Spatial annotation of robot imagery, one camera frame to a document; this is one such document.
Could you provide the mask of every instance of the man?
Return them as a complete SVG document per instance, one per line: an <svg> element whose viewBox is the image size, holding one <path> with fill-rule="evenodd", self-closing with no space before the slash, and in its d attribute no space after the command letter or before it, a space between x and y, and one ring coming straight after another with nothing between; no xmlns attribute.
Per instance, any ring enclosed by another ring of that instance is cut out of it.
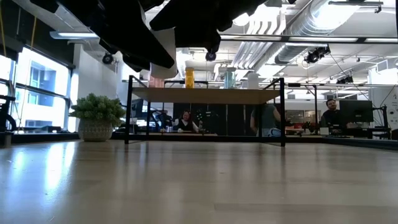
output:
<svg viewBox="0 0 398 224"><path fill-rule="evenodd" d="M261 135L262 137L279 137L280 130L276 129L275 122L280 122L280 114L274 105L264 104L262 106L261 111ZM250 119L250 128L254 131L254 133L258 133L258 112L257 109L254 109L251 113Z"/></svg>
<svg viewBox="0 0 398 224"><path fill-rule="evenodd" d="M345 128L346 123L343 114L337 109L336 100L329 99L326 101L328 110L325 111L321 117L321 127L330 127L339 125L340 128Z"/></svg>

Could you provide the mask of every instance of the gray shirt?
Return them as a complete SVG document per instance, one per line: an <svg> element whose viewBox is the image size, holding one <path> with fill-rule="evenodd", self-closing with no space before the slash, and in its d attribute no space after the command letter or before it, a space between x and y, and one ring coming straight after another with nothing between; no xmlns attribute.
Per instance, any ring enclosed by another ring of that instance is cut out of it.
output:
<svg viewBox="0 0 398 224"><path fill-rule="evenodd" d="M275 116L274 116L274 110L275 106L270 105L270 104L265 104L262 106L262 113L261 113L261 123L262 127L261 128L276 128L275 122ZM254 118L256 121L256 127L258 128L258 113L257 113L257 108L253 110L251 113L251 116Z"/></svg>

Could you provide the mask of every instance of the yellow cylinder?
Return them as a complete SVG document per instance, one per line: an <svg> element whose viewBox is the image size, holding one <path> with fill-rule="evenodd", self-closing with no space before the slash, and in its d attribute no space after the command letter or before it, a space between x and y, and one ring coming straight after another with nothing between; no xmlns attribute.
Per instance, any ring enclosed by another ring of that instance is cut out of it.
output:
<svg viewBox="0 0 398 224"><path fill-rule="evenodd" d="M193 68L185 69L185 88L193 88L195 77L193 76Z"/></svg>

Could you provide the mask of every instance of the person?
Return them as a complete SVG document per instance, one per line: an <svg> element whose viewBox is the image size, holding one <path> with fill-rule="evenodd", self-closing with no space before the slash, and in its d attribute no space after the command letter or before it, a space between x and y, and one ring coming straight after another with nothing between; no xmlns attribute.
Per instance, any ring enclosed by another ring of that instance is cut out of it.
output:
<svg viewBox="0 0 398 224"><path fill-rule="evenodd" d="M254 109L251 113L250 128L254 133L258 133L258 112ZM275 122L280 122L280 114L274 105L264 104L261 113L261 135L262 137L279 137L280 130L276 128Z"/></svg>
<svg viewBox="0 0 398 224"><path fill-rule="evenodd" d="M181 129L182 131L199 132L198 126L192 121L191 112L189 110L185 110L181 118L173 122L173 126L176 126L177 129Z"/></svg>
<svg viewBox="0 0 398 224"><path fill-rule="evenodd" d="M340 128L346 126L343 113L337 109L336 100L329 99L326 101L328 110L321 117L321 127L328 128L333 125L339 125Z"/></svg>

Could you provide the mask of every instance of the wooden floor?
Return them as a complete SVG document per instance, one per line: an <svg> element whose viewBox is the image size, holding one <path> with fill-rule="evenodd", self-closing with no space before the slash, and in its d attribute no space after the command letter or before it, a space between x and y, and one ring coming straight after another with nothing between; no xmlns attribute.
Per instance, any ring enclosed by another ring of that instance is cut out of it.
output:
<svg viewBox="0 0 398 224"><path fill-rule="evenodd" d="M398 223L398 153L326 144L0 149L0 223Z"/></svg>

